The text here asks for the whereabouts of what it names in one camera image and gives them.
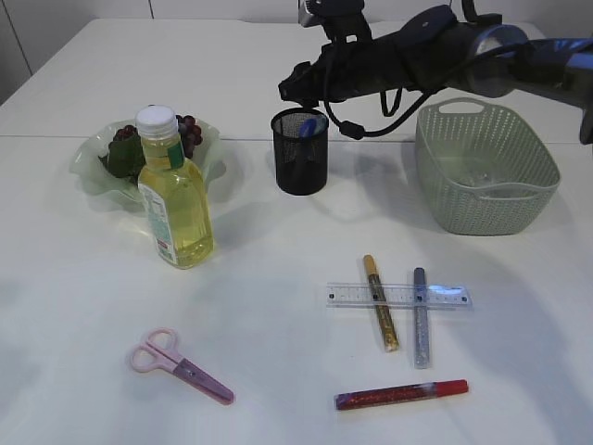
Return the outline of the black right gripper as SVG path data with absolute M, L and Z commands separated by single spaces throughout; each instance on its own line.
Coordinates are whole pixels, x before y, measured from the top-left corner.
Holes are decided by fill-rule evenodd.
M 376 39 L 324 45 L 315 62 L 295 65 L 278 89 L 283 101 L 316 108 L 323 100 L 341 103 L 413 85 L 413 76 L 393 41 Z

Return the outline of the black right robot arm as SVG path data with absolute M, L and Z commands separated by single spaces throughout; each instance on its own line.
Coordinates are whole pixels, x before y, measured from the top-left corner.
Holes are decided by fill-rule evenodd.
M 433 6 L 400 30 L 375 38 L 362 1 L 302 1 L 298 22 L 322 26 L 329 40 L 319 58 L 297 64 L 278 85 L 282 100 L 304 108 L 324 106 L 339 132 L 351 139 L 391 134 L 431 96 L 451 88 L 487 98 L 514 90 L 551 99 L 583 112 L 579 140 L 592 141 L 592 41 L 589 38 L 528 39 L 499 14 L 476 13 L 462 4 L 459 20 L 450 6 Z M 333 103 L 379 95 L 393 122 L 367 130 L 339 120 Z

